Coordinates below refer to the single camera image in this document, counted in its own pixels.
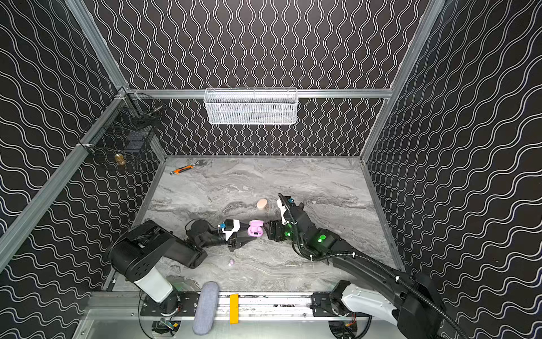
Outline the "purple earbud charging case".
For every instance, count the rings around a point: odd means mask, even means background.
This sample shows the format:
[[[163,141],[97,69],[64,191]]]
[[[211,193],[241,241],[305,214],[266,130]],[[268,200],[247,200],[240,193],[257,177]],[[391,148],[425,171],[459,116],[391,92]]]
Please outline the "purple earbud charging case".
[[[263,220],[251,220],[248,224],[247,233],[250,237],[262,237],[265,223]]]

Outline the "pink earbud charging case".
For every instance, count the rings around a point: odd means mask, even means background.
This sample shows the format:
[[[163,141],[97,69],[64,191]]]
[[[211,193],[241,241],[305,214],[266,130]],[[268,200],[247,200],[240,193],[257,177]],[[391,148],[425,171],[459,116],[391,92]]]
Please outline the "pink earbud charging case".
[[[258,210],[267,210],[268,206],[269,203],[267,199],[260,199],[256,204]]]

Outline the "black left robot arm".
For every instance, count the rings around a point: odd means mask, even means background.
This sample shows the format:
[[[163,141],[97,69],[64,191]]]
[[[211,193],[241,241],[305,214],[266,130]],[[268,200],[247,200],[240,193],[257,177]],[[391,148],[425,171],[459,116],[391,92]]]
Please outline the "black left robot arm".
[[[207,257],[208,247],[226,246],[240,249],[256,238],[249,225],[228,219],[218,225],[195,219],[186,226],[185,240],[177,237],[153,220],[147,220],[121,236],[110,248],[112,268],[144,292],[161,312],[170,314],[179,308],[177,289],[158,271],[162,258],[187,267],[197,268]]]

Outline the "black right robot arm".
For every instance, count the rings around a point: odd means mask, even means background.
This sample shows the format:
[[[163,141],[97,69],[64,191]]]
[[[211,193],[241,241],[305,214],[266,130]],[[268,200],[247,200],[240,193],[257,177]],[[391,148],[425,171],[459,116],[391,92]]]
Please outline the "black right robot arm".
[[[291,196],[277,200],[282,234],[309,261],[325,261],[360,279],[392,305],[390,315],[406,338],[437,338],[446,309],[436,284],[425,274],[392,268],[353,247],[337,233],[317,227]]]

